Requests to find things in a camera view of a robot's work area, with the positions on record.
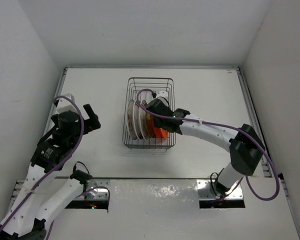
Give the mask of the orange plate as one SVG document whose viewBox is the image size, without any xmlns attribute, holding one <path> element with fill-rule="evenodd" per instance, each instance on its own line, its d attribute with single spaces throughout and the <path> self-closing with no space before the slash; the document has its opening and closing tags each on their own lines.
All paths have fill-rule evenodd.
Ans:
<svg viewBox="0 0 300 240">
<path fill-rule="evenodd" d="M 155 127 L 154 118 L 151 119 L 151 125 L 152 125 L 153 132 L 155 134 L 155 137 L 156 138 L 162 138 L 163 137 L 162 131 L 161 131 L 160 128 Z"/>
<path fill-rule="evenodd" d="M 157 128 L 157 137 L 166 139 L 169 135 L 169 132 L 163 128 Z"/>
</svg>

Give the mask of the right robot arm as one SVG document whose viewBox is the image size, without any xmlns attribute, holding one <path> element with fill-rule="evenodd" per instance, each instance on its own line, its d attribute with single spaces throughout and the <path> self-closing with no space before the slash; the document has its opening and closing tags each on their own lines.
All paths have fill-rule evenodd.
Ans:
<svg viewBox="0 0 300 240">
<path fill-rule="evenodd" d="M 264 146 L 252 126 L 243 124 L 238 130 L 233 130 L 204 124 L 200 117 L 185 109 L 171 110 L 160 99 L 147 103 L 145 109 L 152 113 L 156 128 L 204 140 L 229 153 L 229 164 L 210 183 L 210 191 L 215 197 L 225 197 L 238 180 L 255 173 L 263 156 L 255 142 L 261 148 Z"/>
</svg>

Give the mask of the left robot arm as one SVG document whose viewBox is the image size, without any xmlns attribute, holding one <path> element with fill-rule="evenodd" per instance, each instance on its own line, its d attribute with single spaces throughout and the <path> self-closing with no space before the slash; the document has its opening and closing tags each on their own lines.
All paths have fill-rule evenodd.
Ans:
<svg viewBox="0 0 300 240">
<path fill-rule="evenodd" d="M 101 128 L 91 106 L 85 104 L 83 108 L 88 119 L 76 107 L 51 117 L 54 125 L 39 140 L 17 198 L 0 222 L 0 240 L 47 240 L 56 216 L 86 190 L 92 176 L 75 170 L 66 184 L 43 202 L 48 188 L 78 148 L 83 135 Z"/>
</svg>

